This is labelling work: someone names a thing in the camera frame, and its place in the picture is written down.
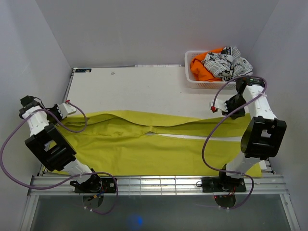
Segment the yellow-green trousers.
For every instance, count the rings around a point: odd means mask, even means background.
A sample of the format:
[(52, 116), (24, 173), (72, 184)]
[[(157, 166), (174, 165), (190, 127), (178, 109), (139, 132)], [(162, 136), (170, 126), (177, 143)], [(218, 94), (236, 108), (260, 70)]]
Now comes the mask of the yellow-green trousers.
[(217, 176), (240, 151), (250, 115), (199, 119), (138, 111), (70, 116), (58, 130), (76, 158), (114, 176)]

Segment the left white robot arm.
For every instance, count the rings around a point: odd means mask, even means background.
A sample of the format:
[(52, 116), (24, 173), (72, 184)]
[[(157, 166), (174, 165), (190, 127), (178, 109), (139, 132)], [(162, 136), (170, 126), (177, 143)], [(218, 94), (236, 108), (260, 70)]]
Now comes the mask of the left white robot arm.
[(56, 128), (68, 115), (77, 109), (70, 102), (45, 108), (42, 101), (34, 96), (21, 100), (19, 116), (26, 120), (30, 137), (25, 141), (27, 148), (49, 171), (64, 171), (76, 178), (70, 185), (84, 193), (98, 193), (103, 189), (101, 178), (94, 170), (76, 158), (76, 151)]

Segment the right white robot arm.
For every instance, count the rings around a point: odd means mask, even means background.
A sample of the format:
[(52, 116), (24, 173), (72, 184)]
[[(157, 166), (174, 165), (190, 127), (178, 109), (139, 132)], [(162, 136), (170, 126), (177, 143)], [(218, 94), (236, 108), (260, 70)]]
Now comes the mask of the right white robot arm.
[(248, 107), (251, 121), (241, 138), (239, 154), (223, 166), (217, 184), (223, 191), (240, 188), (244, 192), (244, 174), (260, 161), (277, 155), (287, 125), (270, 108), (264, 80), (243, 77), (235, 83), (237, 94), (227, 101), (213, 102), (213, 106), (231, 119), (245, 116), (244, 108)]

